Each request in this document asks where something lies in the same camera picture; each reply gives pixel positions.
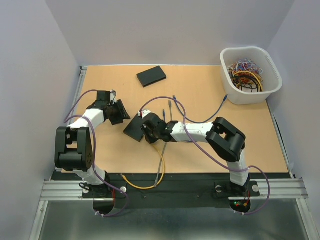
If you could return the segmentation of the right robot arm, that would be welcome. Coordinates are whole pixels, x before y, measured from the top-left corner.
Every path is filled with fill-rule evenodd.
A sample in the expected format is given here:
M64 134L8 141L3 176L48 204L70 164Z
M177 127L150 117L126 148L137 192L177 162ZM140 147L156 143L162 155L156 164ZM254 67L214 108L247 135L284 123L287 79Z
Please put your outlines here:
M158 140L169 143L191 142L197 147L200 143L209 144L215 153L226 161L230 173L230 189L235 195L248 190L249 170L245 161L246 136L223 117L208 123L165 122L149 111L140 111L141 130L149 144Z

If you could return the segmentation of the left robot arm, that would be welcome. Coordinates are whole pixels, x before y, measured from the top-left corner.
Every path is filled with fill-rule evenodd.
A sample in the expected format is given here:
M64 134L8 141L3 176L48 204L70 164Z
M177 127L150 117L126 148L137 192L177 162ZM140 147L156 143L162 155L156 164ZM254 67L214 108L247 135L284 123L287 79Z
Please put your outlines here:
M115 194L109 183L109 174L95 166L91 137L94 130L106 121L114 126L130 119L123 102L116 96L115 90L96 90L96 100L84 114L76 116L74 123L56 130L54 164L83 180L79 186L87 198L105 198Z

